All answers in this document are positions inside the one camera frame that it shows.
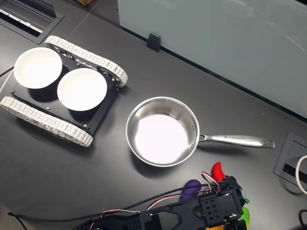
frosted glass panel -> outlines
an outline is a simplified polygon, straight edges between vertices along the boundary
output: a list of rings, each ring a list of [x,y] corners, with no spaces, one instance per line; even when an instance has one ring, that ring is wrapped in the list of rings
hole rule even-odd
[[[120,24],[307,117],[307,7],[295,0],[118,0]]]

purple object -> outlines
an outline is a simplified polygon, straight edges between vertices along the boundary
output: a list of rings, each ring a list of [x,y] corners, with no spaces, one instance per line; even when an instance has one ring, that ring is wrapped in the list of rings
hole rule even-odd
[[[201,184],[198,180],[189,180],[185,186],[191,186],[191,185],[198,185]],[[181,195],[180,196],[180,201],[184,201],[184,200],[189,200],[192,198],[195,198],[198,196],[198,192],[201,190],[201,187],[195,187],[195,188],[187,188],[182,190],[182,194],[192,194],[192,195]]]

table surface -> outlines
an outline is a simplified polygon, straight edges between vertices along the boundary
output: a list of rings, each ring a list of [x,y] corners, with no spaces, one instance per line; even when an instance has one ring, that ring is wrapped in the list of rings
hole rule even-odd
[[[67,219],[99,213],[203,182],[217,161],[245,189],[250,203],[250,230],[289,230],[307,208],[297,186],[273,174],[288,132],[307,139],[307,124],[217,78],[165,53],[105,20],[104,1],[83,8],[69,1],[50,1],[65,14],[51,32],[119,64],[127,85],[94,134],[89,148],[64,141],[0,110],[0,203],[15,213]],[[0,72],[33,42],[0,26]],[[16,83],[12,78],[2,98]],[[184,163],[153,168],[137,159],[126,141],[125,126],[133,108],[156,96],[176,98],[190,107],[205,134],[242,134],[275,141],[274,149],[201,143]],[[142,205],[135,210],[145,210]],[[72,229],[78,223],[31,224],[38,229]]]

white bowl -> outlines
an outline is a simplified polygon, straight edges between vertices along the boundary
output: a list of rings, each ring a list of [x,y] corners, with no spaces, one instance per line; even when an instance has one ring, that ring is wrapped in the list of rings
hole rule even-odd
[[[99,105],[106,96],[104,76],[93,69],[75,69],[59,82],[58,97],[67,108],[85,111]]]
[[[44,88],[61,74],[62,60],[55,51],[38,47],[19,56],[14,66],[14,76],[19,84],[30,89]]]

saucepan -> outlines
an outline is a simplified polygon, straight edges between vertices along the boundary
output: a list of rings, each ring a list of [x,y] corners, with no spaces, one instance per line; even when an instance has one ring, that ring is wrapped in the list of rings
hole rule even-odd
[[[157,167],[184,162],[198,143],[206,141],[254,148],[275,147],[274,141],[258,137],[202,134],[190,108],[169,97],[154,97],[140,103],[128,118],[126,136],[133,153]]]

